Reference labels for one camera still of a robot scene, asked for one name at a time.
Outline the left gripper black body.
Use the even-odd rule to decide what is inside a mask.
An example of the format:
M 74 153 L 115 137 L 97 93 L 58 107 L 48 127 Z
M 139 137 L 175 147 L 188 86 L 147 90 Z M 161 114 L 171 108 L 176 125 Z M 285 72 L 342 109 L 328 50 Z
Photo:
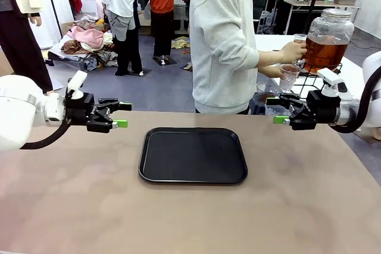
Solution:
M 79 99 L 74 99 L 74 92 L 65 95 L 65 117 L 69 125 L 85 125 L 93 110 L 95 100 L 92 93 L 84 93 Z

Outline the person's left hand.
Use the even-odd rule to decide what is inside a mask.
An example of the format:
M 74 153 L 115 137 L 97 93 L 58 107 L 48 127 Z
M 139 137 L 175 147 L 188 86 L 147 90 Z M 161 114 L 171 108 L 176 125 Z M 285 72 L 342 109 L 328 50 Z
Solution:
M 301 69 L 293 64 L 282 64 L 278 66 L 279 68 L 279 78 L 281 80 L 286 80 L 286 79 L 291 79 L 291 78 L 296 78 Z

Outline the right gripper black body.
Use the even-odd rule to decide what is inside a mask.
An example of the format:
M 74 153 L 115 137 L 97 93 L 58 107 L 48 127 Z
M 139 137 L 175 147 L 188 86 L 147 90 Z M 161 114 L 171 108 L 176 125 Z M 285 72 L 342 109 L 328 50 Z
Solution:
M 317 123 L 330 124 L 335 122 L 340 107 L 340 97 L 325 96 L 321 90 L 311 90 L 308 92 L 306 102 Z

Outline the person's right hand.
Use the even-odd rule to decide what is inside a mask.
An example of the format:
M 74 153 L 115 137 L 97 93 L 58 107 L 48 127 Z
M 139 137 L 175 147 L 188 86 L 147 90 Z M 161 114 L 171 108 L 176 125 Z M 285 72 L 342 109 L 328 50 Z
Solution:
M 307 53 L 307 45 L 304 41 L 289 42 L 280 50 L 280 63 L 289 64 L 302 58 Z

